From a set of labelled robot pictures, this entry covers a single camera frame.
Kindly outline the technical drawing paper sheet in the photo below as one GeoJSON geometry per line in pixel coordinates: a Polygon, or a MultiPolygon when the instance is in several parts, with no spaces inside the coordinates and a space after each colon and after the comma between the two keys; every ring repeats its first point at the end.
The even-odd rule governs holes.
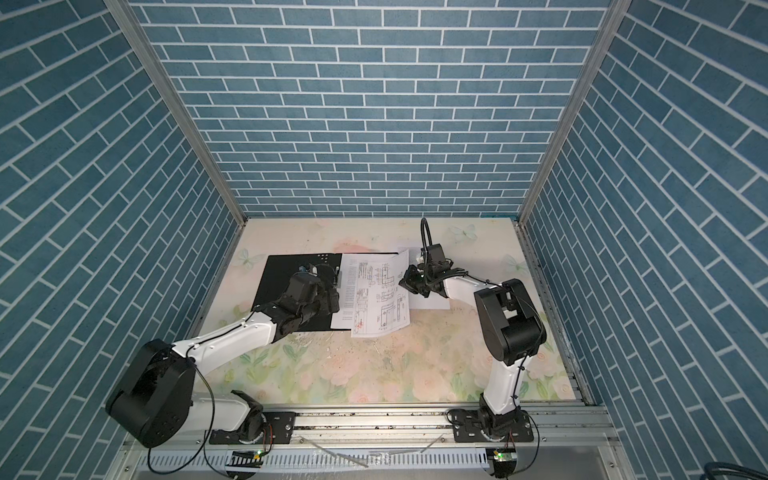
{"type": "Polygon", "coordinates": [[[410,325],[409,293],[400,285],[409,254],[356,254],[351,336],[376,338],[410,325]]]}

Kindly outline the red folder with black inside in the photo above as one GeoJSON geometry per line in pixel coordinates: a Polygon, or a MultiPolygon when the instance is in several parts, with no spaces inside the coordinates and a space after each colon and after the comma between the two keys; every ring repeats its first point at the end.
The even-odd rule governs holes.
{"type": "Polygon", "coordinates": [[[258,322],[272,323],[275,327],[276,341],[295,332],[330,331],[332,315],[315,316],[309,321],[299,321],[290,312],[290,279],[293,274],[300,272],[301,265],[326,265],[326,271],[336,275],[338,287],[338,272],[342,253],[313,253],[270,255],[264,267],[261,280],[253,300],[253,319],[258,322]]]}

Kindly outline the text printed paper sheet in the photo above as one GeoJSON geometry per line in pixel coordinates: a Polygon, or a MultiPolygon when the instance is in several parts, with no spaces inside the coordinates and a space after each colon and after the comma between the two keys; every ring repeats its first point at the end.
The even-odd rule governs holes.
{"type": "Polygon", "coordinates": [[[338,272],[338,287],[340,295],[340,310],[332,315],[332,330],[351,330],[353,326],[353,309],[357,264],[365,260],[384,260],[395,256],[394,252],[343,253],[338,272]]]}

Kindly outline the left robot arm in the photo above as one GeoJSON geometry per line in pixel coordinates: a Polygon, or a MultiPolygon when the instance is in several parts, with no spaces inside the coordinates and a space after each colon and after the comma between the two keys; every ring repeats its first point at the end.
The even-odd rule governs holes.
{"type": "Polygon", "coordinates": [[[235,443],[264,440],[266,417],[258,401],[240,390],[221,398],[196,394],[195,383],[318,316],[337,313],[337,276],[329,265],[311,266],[294,273],[280,297],[253,307],[231,326],[173,344],[145,343],[117,381],[106,413],[147,448],[195,430],[226,435],[235,443]]]}

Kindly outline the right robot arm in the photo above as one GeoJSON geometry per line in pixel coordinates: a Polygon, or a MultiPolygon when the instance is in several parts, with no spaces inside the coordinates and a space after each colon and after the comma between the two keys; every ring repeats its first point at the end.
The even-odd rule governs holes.
{"type": "Polygon", "coordinates": [[[523,374],[547,339],[544,322],[523,282],[495,283],[464,269],[429,275],[410,265],[399,285],[424,298],[435,293],[476,309],[485,346],[494,359],[480,409],[492,417],[517,410],[523,374]]]}

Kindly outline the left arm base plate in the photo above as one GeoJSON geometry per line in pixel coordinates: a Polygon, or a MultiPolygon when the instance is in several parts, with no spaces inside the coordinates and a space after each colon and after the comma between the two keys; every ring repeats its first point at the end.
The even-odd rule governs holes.
{"type": "Polygon", "coordinates": [[[214,430],[211,445],[282,445],[289,444],[293,435],[296,413],[289,411],[262,412],[250,415],[233,431],[214,430]]]}

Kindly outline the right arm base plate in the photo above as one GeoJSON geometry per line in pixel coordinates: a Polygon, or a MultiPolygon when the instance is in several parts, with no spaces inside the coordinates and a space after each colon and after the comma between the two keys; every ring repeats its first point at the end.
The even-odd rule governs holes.
{"type": "Polygon", "coordinates": [[[457,443],[532,442],[534,433],[526,411],[495,415],[490,410],[449,409],[446,420],[457,443]]]}

